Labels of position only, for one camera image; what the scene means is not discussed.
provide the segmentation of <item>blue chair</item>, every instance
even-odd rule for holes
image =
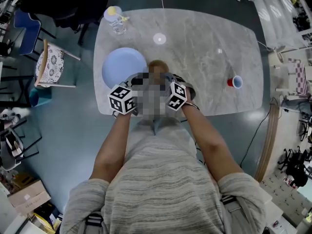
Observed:
[[[20,9],[15,11],[14,15],[14,27],[26,29],[19,48],[19,54],[37,62],[38,60],[29,56],[28,54],[35,53],[36,55],[40,56],[40,53],[35,51],[37,39],[42,41],[42,39],[38,37],[40,31],[42,30],[55,39],[56,37],[41,27],[41,21],[35,15],[22,12]]]

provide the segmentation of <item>blue plate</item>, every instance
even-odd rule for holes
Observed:
[[[144,56],[132,48],[119,48],[112,51],[102,66],[103,81],[109,88],[125,81],[136,73],[147,72]]]

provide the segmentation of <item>desk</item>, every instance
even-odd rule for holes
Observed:
[[[149,63],[165,61],[171,73],[194,86],[194,99],[206,116],[254,110],[262,105],[263,70],[255,34],[250,29],[213,15],[179,9],[143,9],[123,13],[130,17],[127,31],[116,35],[105,19],[97,32],[94,51],[94,87],[97,106],[111,115],[102,79],[107,55],[120,47],[139,50]],[[164,45],[153,41],[156,33],[167,37]],[[234,74],[243,87],[227,86]]]

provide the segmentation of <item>blue bin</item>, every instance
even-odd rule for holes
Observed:
[[[52,100],[51,88],[33,88],[29,94],[29,101],[32,107],[41,106]]]

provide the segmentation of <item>glass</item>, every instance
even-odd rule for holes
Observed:
[[[122,35],[126,32],[125,24],[123,23],[123,21],[121,19],[115,20],[115,21],[111,22],[109,25],[111,25],[113,27],[113,31],[117,35]]]

